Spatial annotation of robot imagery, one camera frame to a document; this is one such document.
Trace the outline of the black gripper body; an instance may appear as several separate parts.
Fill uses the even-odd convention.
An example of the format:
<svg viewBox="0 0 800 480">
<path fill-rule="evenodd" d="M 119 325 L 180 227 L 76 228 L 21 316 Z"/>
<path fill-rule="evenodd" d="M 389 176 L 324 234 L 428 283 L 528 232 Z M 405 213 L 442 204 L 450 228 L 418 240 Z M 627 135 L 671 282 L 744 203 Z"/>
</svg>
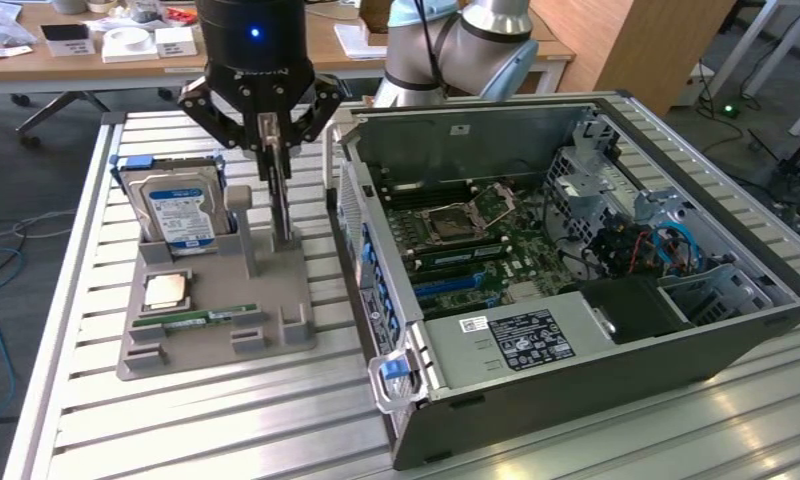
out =
<svg viewBox="0 0 800 480">
<path fill-rule="evenodd" d="M 288 117 L 315 72 L 308 58 L 305 3 L 199 1 L 207 51 L 195 103 L 217 94 L 241 113 Z"/>
</svg>

